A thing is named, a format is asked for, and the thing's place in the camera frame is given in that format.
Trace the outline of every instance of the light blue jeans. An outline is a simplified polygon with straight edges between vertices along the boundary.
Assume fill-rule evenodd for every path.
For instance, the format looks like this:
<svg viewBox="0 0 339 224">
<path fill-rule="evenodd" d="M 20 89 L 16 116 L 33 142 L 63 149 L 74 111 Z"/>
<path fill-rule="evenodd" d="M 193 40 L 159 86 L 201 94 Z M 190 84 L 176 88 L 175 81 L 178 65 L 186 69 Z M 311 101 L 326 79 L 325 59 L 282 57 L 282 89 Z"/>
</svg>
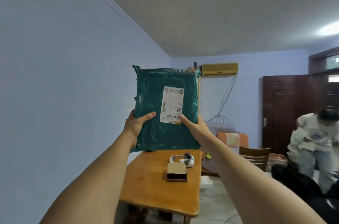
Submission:
<svg viewBox="0 0 339 224">
<path fill-rule="evenodd" d="M 313 178 L 315 161 L 319 167 L 319 186 L 323 194 L 327 193 L 333 184 L 332 178 L 332 156 L 330 152 L 310 151 L 302 149 L 299 152 L 299 172 Z"/>
</svg>

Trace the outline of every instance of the white ceiling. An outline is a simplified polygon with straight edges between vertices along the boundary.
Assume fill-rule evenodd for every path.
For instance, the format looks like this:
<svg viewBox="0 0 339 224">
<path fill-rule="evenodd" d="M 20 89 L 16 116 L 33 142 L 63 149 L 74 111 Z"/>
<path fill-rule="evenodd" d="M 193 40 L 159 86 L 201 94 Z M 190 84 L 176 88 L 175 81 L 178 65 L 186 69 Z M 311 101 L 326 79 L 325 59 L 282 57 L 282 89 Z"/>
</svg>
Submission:
<svg viewBox="0 0 339 224">
<path fill-rule="evenodd" d="M 171 57 L 305 49 L 339 0 L 114 0 Z"/>
</svg>

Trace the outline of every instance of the cardboard box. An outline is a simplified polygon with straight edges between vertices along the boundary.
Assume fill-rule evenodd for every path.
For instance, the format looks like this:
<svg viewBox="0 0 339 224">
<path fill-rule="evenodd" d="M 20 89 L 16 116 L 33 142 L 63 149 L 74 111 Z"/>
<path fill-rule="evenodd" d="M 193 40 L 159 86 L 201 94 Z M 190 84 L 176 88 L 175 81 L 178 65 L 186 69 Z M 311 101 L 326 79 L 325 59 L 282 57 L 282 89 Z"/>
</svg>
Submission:
<svg viewBox="0 0 339 224">
<path fill-rule="evenodd" d="M 187 169 L 183 162 L 167 163 L 167 181 L 187 182 Z"/>
</svg>

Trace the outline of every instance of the green plastic mailer package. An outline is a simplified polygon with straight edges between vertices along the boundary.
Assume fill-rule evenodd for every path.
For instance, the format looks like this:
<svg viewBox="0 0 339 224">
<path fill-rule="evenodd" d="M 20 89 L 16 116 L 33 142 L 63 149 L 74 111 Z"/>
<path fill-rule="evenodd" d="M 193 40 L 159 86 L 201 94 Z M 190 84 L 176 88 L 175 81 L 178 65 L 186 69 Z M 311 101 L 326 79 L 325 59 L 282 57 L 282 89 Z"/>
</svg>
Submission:
<svg viewBox="0 0 339 224">
<path fill-rule="evenodd" d="M 200 71 L 133 68 L 137 73 L 134 117 L 152 111 L 156 116 L 144 123 L 137 145 L 130 152 L 199 149 L 199 143 L 178 116 L 182 113 L 197 123 Z"/>
</svg>

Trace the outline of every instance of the hand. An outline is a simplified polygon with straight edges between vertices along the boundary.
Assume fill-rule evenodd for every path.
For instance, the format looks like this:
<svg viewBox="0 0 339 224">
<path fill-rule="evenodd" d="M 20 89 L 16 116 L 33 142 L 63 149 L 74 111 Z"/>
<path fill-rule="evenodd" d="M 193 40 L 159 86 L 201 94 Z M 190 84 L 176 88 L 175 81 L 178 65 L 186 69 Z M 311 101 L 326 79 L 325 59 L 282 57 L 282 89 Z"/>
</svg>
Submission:
<svg viewBox="0 0 339 224">
<path fill-rule="evenodd" d="M 137 144 L 137 137 L 141 131 L 142 125 L 152 119 L 156 115 L 155 111 L 148 113 L 140 118 L 134 118 L 134 109 L 130 112 L 126 119 L 124 130 L 122 133 L 126 133 L 131 138 L 131 148 Z"/>
<path fill-rule="evenodd" d="M 214 135 L 210 132 L 200 114 L 198 115 L 198 121 L 196 124 L 190 122 L 182 114 L 179 115 L 179 119 L 189 128 L 189 131 L 195 140 L 197 140 L 204 149 L 207 149 L 208 143 L 214 137 Z"/>
</svg>

